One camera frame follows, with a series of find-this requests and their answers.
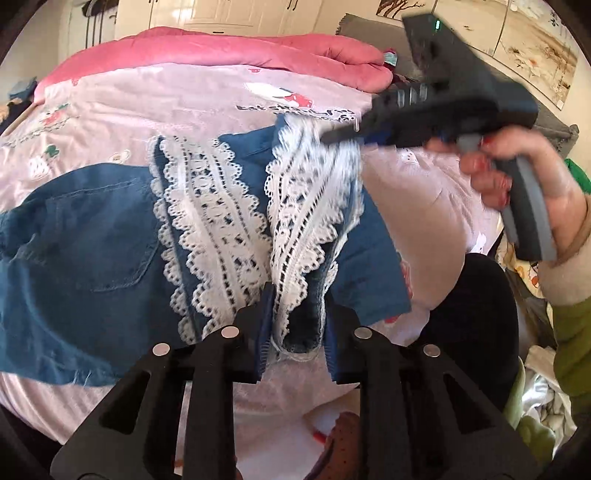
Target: wardrobe door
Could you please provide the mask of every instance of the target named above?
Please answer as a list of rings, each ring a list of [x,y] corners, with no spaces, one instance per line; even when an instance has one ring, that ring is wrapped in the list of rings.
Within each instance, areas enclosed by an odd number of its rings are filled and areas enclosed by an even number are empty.
[[[261,0],[222,0],[225,4],[223,24],[258,25],[263,2]]]
[[[261,1],[262,14],[256,28],[260,37],[278,37],[283,32],[291,6],[296,0],[266,0]]]
[[[182,10],[184,22],[182,23],[224,23],[222,17],[226,12],[226,4],[231,1],[232,0],[184,0],[184,7]]]
[[[150,27],[155,0],[121,0],[115,23],[115,40],[138,34]]]
[[[191,16],[193,10],[185,8],[186,0],[152,0],[152,27],[180,27],[182,21]]]
[[[292,0],[282,35],[312,33],[321,6],[322,0]]]

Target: pink quilt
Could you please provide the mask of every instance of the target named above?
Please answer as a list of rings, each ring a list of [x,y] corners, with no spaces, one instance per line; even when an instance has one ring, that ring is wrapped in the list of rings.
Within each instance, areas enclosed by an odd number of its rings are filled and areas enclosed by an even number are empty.
[[[324,34],[234,37],[157,27],[71,56],[39,83],[35,102],[43,103],[45,88],[64,80],[163,63],[287,70],[368,93],[380,92],[392,81],[382,53],[353,38]]]

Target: green sleeve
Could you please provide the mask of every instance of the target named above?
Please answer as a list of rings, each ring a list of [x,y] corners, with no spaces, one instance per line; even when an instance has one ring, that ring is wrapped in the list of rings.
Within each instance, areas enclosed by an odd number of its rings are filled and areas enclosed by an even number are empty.
[[[558,349],[554,373],[570,396],[573,416],[591,411],[591,297],[571,306],[553,307]]]

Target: black handheld device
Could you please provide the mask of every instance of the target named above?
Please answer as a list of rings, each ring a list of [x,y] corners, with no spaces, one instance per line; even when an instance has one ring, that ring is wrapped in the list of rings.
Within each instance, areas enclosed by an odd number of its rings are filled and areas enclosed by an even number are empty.
[[[419,147],[432,137],[477,150],[483,135],[508,125],[534,126],[538,106],[520,83],[495,77],[489,67],[439,18],[403,19],[413,60],[423,83],[391,87],[372,100],[361,121],[326,132],[322,141],[351,138],[400,148]],[[494,161],[513,179],[502,212],[509,241],[522,260],[554,260],[556,249],[540,184],[525,157]]]

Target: cartoon print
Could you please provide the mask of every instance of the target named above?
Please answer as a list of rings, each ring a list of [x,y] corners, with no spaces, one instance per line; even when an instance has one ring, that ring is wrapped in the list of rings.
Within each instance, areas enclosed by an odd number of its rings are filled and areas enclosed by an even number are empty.
[[[117,163],[119,165],[127,162],[129,160],[129,158],[131,157],[131,152],[129,150],[123,150],[121,152],[117,152],[112,154],[109,157],[109,162],[110,163]]]
[[[312,108],[312,100],[300,93],[291,92],[284,88],[275,87],[269,83],[246,83],[246,88],[265,100],[274,100],[282,105]]]
[[[48,145],[45,151],[29,160],[29,178],[39,180],[51,171],[50,163],[58,157],[60,149],[55,145]]]
[[[44,154],[47,155],[49,158],[54,158],[60,154],[60,150],[55,145],[49,145]]]
[[[45,115],[47,116],[41,120],[41,123],[45,127],[49,127],[60,122],[66,116],[66,108],[68,107],[68,105],[68,103],[63,103],[62,105],[57,107],[56,110],[52,112],[45,112]]]
[[[236,108],[240,111],[267,111],[270,110],[271,112],[275,113],[295,113],[297,115],[308,115],[314,118],[319,118],[320,120],[330,120],[333,122],[341,122],[341,123],[351,123],[355,120],[356,115],[355,112],[343,108],[328,108],[325,111],[317,111],[312,108],[296,108],[293,106],[287,105],[270,105],[270,106],[262,106],[262,105],[251,105],[251,106],[242,106],[236,105]]]
[[[400,259],[400,269],[402,270],[402,276],[404,277],[404,283],[406,284],[408,299],[413,299],[413,285],[410,279],[410,264],[402,258],[400,253],[398,254],[398,258]],[[390,317],[387,320],[384,320],[384,323],[394,323],[396,320],[400,318],[400,315],[396,315],[395,317]]]
[[[37,138],[44,132],[53,132],[62,128],[70,118],[73,118],[68,113],[69,106],[69,103],[62,103],[58,107],[45,110],[31,121],[24,135],[17,138],[8,137],[8,140],[3,145],[16,147],[28,140]]]

